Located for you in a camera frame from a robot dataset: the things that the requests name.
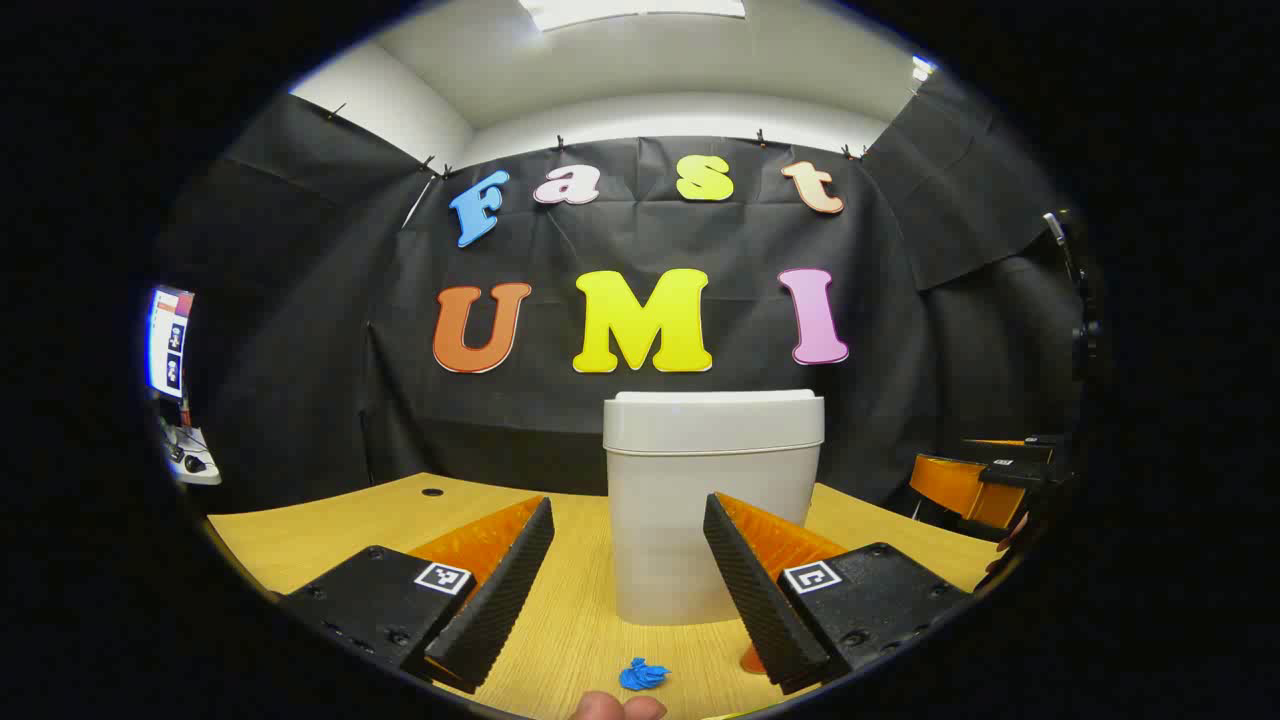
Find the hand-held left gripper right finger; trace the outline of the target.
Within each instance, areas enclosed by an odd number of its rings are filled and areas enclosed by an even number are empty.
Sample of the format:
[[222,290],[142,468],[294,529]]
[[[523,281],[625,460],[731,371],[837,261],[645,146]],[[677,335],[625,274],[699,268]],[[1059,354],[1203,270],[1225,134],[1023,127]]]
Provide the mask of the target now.
[[722,492],[703,534],[771,683],[785,694],[865,671],[974,602],[884,542],[846,550]]

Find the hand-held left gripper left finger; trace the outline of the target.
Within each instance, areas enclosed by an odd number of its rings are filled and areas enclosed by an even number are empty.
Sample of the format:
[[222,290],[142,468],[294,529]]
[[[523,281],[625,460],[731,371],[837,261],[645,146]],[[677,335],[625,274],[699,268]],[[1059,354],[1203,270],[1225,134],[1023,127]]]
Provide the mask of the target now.
[[371,544],[279,598],[367,661],[474,693],[509,639],[556,536],[535,495],[404,553]]

